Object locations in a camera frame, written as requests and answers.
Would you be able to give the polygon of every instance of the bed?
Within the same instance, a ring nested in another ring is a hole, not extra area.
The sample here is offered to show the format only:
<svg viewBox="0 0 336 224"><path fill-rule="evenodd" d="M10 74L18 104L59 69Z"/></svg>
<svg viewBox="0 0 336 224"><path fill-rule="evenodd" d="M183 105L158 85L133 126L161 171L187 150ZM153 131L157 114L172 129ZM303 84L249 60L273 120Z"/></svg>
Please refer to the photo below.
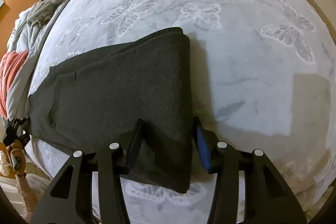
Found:
<svg viewBox="0 0 336 224"><path fill-rule="evenodd" d="M190 38L194 115L236 149L262 149L307 210L336 177L336 47L306 0L70 0L44 43L29 94L50 66L171 26ZM34 137L26 152L50 177L69 157ZM197 155L186 194L121 181L132 223L207 220L215 176ZM96 174L92 200L99 216ZM241 174L238 222L243 204Z"/></svg>

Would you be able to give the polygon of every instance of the silver screw head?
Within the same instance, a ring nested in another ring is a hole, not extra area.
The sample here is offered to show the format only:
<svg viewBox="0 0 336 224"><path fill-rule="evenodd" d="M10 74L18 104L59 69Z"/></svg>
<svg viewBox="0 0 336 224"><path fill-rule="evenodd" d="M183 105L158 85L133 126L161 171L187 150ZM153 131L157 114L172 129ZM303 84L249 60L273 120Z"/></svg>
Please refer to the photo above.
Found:
<svg viewBox="0 0 336 224"><path fill-rule="evenodd" d="M254 150L254 154L256 155L256 156L262 156L263 154L264 154L264 152L262 151L262 150L260 150L260 149L256 149L256 150Z"/></svg>
<svg viewBox="0 0 336 224"><path fill-rule="evenodd" d="M73 152L73 156L74 156L75 158L80 157L82 154L83 154L83 152L82 152L82 151L79 151L79 150Z"/></svg>
<svg viewBox="0 0 336 224"><path fill-rule="evenodd" d="M226 142L218 142L218 143L217 143L217 146L218 146L219 148L226 148L226 147L227 147L227 143L226 143Z"/></svg>
<svg viewBox="0 0 336 224"><path fill-rule="evenodd" d="M109 146L110 149L114 150L114 149L118 149L119 148L119 144L118 143L111 143Z"/></svg>

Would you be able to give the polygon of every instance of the pink blanket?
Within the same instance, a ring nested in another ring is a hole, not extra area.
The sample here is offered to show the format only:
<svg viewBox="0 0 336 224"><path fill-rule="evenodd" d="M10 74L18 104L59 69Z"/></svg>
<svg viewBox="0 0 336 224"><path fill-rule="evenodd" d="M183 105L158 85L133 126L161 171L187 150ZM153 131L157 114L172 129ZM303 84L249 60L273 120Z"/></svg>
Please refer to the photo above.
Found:
<svg viewBox="0 0 336 224"><path fill-rule="evenodd" d="M7 93L11 87L13 80L25 62L29 51L8 52L0 63L0 114L7 119Z"/></svg>

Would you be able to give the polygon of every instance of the black clamp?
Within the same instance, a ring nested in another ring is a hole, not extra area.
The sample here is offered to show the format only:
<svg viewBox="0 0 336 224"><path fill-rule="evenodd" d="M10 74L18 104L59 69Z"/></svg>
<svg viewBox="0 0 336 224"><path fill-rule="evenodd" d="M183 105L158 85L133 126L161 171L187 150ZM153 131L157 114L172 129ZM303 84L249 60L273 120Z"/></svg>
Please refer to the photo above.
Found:
<svg viewBox="0 0 336 224"><path fill-rule="evenodd" d="M92 223L92 172L98 171L102 224L130 224L120 183L137 159L146 123L103 150L84 155L76 151L63 165L37 204L31 224ZM243 224L306 224L298 201L272 162L256 149L235 150L194 119L194 139L204 168L217 173L208 224L235 224L238 209L239 170L245 171L246 207Z"/></svg>
<svg viewBox="0 0 336 224"><path fill-rule="evenodd" d="M23 119L13 119L10 121L6 127L6 135L4 136L2 142L5 146L11 145L16 139L20 141L22 144L22 148L24 148L27 143L30 141L30 135L29 134L23 134L22 136L17 135L17 130L19 126L23 125L26 121L28 121L29 118L23 118Z"/></svg>
<svg viewBox="0 0 336 224"><path fill-rule="evenodd" d="M194 118L194 139L203 167L217 173L208 224L235 224L239 171L245 172L245 218L242 224L306 224L304 212L291 189L265 153L235 150L220 142Z"/></svg>

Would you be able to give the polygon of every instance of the butterfly pattern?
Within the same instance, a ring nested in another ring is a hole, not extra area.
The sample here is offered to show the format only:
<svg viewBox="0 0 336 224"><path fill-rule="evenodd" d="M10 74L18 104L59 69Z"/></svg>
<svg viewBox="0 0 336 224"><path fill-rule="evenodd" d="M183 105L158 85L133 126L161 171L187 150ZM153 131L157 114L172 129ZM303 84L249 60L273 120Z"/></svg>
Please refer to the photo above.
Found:
<svg viewBox="0 0 336 224"><path fill-rule="evenodd" d="M79 55L79 54L81 54L80 51L76 51L76 52L68 52L67 55L65 56L65 58L66 58L66 59L69 59L69 58L72 58L72 57L74 57L74 56L76 56L76 55Z"/></svg>
<svg viewBox="0 0 336 224"><path fill-rule="evenodd" d="M133 219L132 217L129 217L129 221L130 221L131 224L147 224L143 221L139 222L136 219Z"/></svg>
<svg viewBox="0 0 336 224"><path fill-rule="evenodd" d="M173 23L173 26L178 27L188 22L193 22L201 29L220 29L220 11L221 7L218 3L211 4L201 9L192 3L188 3L181 8L181 14Z"/></svg>
<svg viewBox="0 0 336 224"><path fill-rule="evenodd" d="M159 0L145 0L137 3L136 0L125 0L100 24L117 23L117 35L122 37L125 32L140 18L142 13L155 6Z"/></svg>
<svg viewBox="0 0 336 224"><path fill-rule="evenodd" d="M125 192L127 195L134 198L150 200L158 204L168 200L170 203L177 206L191 206L200 201L207 194L206 189L201 183L190 184L187 193L180 194L163 187L142 184L135 181L127 182Z"/></svg>
<svg viewBox="0 0 336 224"><path fill-rule="evenodd" d="M315 27L302 15L298 15L290 6L283 4L283 13L287 24L267 24L261 27L260 34L271 38L286 47L292 47L296 55L305 63L315 64L313 51L304 39L303 31L314 32Z"/></svg>
<svg viewBox="0 0 336 224"><path fill-rule="evenodd" d="M324 43L321 43L321 47L325 56L329 59L331 66L329 70L329 76L331 77L332 81L336 82L336 58L332 56L332 54L328 51L327 46Z"/></svg>

